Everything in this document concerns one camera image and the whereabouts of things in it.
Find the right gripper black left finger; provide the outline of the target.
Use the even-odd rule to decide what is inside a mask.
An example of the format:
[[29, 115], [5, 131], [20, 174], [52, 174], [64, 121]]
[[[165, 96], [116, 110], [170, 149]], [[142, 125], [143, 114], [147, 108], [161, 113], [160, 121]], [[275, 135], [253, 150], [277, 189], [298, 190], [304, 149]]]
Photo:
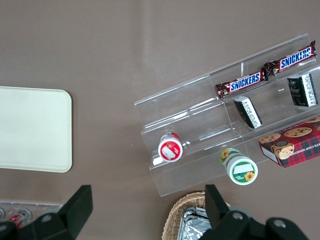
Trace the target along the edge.
[[2, 240], [75, 240], [93, 212], [92, 186], [82, 185], [56, 213], [46, 213], [18, 228], [11, 221], [0, 224]]

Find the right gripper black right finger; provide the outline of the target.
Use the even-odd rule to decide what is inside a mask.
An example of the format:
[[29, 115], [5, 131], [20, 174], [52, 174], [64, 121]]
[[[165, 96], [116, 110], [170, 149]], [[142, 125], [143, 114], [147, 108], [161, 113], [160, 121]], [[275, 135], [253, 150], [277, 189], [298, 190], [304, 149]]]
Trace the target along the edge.
[[241, 210], [231, 210], [214, 184], [205, 186], [205, 211], [211, 225], [201, 240], [306, 240], [291, 220], [271, 217], [265, 224]]

